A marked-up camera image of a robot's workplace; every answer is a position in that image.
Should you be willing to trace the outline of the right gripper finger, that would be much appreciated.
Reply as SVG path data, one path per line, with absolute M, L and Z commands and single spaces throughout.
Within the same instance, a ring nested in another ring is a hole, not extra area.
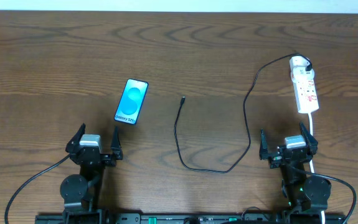
M 260 130 L 260 149 L 259 149 L 259 157 L 260 160 L 267 160 L 268 159 L 268 144 L 266 141 L 265 132 L 263 129 Z
M 303 122 L 299 123 L 299 128 L 301 131 L 301 135 L 304 137 L 306 141 L 306 146 L 309 149 L 312 155 L 315 155 L 318 150 L 318 141 L 313 137 L 313 135 L 308 131 Z

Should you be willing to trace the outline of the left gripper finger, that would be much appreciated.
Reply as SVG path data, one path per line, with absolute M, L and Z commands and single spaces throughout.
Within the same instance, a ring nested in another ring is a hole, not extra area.
M 65 151 L 67 153 L 77 153 L 77 151 L 79 150 L 79 146 L 80 146 L 80 140 L 82 138 L 82 136 L 85 134 L 85 128 L 86 125 L 85 123 L 83 123 L 80 128 L 78 129 L 78 131 L 76 132 L 76 134 L 72 137 L 71 140 L 69 140 L 69 142 L 66 145 Z
M 110 149 L 111 149 L 112 154 L 114 155 L 116 160 L 123 159 L 123 151 L 122 151 L 121 144 L 120 144 L 119 129 L 117 126 L 115 126 L 115 129 L 113 132 Z

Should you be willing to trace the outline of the blue Samsung Galaxy smartphone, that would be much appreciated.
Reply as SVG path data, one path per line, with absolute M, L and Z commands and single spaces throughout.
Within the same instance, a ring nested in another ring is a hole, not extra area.
M 141 108 L 148 90 L 148 82 L 128 79 L 120 102 L 114 115 L 114 120 L 126 124 L 137 123 Z

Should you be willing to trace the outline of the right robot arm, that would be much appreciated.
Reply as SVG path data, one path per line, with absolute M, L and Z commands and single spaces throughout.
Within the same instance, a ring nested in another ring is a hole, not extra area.
M 304 165 L 311 162 L 318 150 L 318 141 L 303 123 L 300 135 L 285 138 L 285 144 L 270 152 L 264 130 L 261 130 L 259 155 L 271 169 L 279 168 L 283 176 L 281 188 L 290 208 L 282 212 L 285 223 L 321 223 L 331 194 L 330 181 L 307 174 Z

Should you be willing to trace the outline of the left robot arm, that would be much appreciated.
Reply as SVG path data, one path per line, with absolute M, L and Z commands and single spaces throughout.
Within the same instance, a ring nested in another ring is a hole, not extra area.
M 105 168 L 116 166 L 117 161 L 123 158 L 117 127 L 110 149 L 111 153 L 102 153 L 101 137 L 85 134 L 84 124 L 67 143 L 65 151 L 69 159 L 80 166 L 80 173 L 66 177 L 60 185 L 60 194 L 64 200 L 64 223 L 110 222 L 109 211 L 98 208 L 98 199 Z

